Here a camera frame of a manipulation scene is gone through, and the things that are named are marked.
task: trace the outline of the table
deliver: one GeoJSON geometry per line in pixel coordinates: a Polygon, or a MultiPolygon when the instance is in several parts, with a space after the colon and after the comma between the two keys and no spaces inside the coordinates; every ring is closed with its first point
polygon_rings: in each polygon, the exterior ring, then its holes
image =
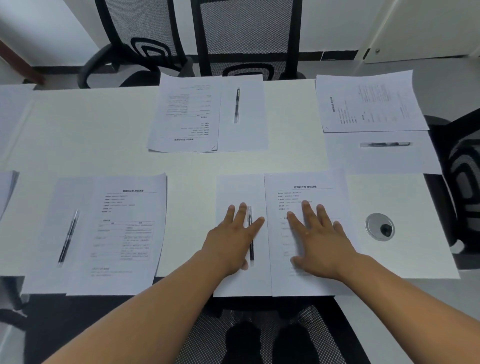
{"type": "MultiPolygon", "coordinates": [[[[0,276],[26,274],[59,177],[166,172],[162,277],[200,249],[214,227],[217,175],[327,169],[314,80],[264,85],[269,150],[204,154],[147,151],[157,87],[35,92],[4,164],[20,178],[0,221],[0,276]]],[[[352,175],[347,182],[363,253],[404,278],[459,278],[423,175],[352,175]],[[366,232],[374,212],[394,222],[390,241],[366,232]]]]}

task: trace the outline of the stack of paper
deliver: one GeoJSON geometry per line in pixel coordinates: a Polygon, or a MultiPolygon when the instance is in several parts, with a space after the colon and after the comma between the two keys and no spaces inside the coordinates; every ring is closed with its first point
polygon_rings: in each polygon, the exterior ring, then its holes
{"type": "Polygon", "coordinates": [[[147,147],[199,153],[268,149],[262,76],[179,78],[163,73],[147,147]]]}
{"type": "Polygon", "coordinates": [[[317,76],[318,108],[331,167],[353,174],[442,173],[412,76],[413,71],[317,76]]]}
{"type": "Polygon", "coordinates": [[[18,172],[11,170],[9,172],[0,172],[0,219],[7,209],[13,189],[17,184],[18,172]]]}
{"type": "Polygon", "coordinates": [[[140,293],[155,276],[166,209],[165,174],[59,179],[23,293],[140,293]]]}
{"type": "Polygon", "coordinates": [[[0,85],[0,161],[7,151],[35,85],[0,85]]]}
{"type": "Polygon", "coordinates": [[[314,277],[292,266],[290,258],[302,255],[302,245],[287,220],[292,211],[303,221],[301,202],[315,209],[323,204],[332,221],[342,223],[359,250],[350,215],[347,182],[341,170],[307,173],[219,176],[216,185],[216,219],[220,223],[230,204],[245,202],[252,219],[265,217],[253,241],[254,260],[245,257],[249,269],[225,278],[215,297],[228,296],[321,296],[351,294],[338,281],[314,277]]]}

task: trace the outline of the person's right arm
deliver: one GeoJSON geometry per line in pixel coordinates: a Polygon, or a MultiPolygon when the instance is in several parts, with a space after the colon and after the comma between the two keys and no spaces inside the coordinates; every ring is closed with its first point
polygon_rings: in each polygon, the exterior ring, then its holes
{"type": "Polygon", "coordinates": [[[325,209],[303,201],[309,227],[287,213],[305,256],[292,263],[318,277],[343,282],[364,301],[415,363],[480,363],[480,322],[435,299],[355,251],[325,209]]]}

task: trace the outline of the floor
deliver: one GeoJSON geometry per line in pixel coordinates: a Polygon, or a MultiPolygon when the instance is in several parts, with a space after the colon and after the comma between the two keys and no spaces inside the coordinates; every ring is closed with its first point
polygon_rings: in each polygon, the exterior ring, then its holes
{"type": "MultiPolygon", "coordinates": [[[[94,74],[92,88],[118,87],[136,66],[122,67],[117,74],[94,74]]],[[[317,74],[364,76],[414,70],[413,85],[424,114],[453,121],[480,107],[480,58],[431,59],[363,64],[358,61],[299,62],[298,70],[307,78],[317,74]]],[[[194,65],[199,75],[198,65],[194,65]]],[[[61,90],[78,88],[76,75],[49,75],[44,87],[61,90]]],[[[457,245],[453,251],[461,249],[457,245]]],[[[480,320],[480,270],[460,272],[461,280],[412,281],[418,287],[451,306],[480,320]]],[[[337,297],[338,304],[357,334],[372,364],[412,363],[373,312],[356,296],[337,297]]],[[[0,308],[8,306],[0,288],[0,308]]],[[[0,364],[23,362],[23,333],[0,324],[0,364]]]]}

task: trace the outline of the person's left hand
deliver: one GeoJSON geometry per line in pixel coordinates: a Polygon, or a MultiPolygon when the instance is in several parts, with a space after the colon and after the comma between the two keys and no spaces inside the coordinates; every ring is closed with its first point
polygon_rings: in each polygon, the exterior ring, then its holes
{"type": "Polygon", "coordinates": [[[261,217],[245,228],[243,222],[246,213],[247,205],[242,202],[234,218],[235,206],[230,205],[223,221],[208,232],[201,250],[213,260],[213,264],[223,269],[225,277],[240,268],[248,269],[245,256],[250,243],[265,222],[265,218],[261,217]]]}

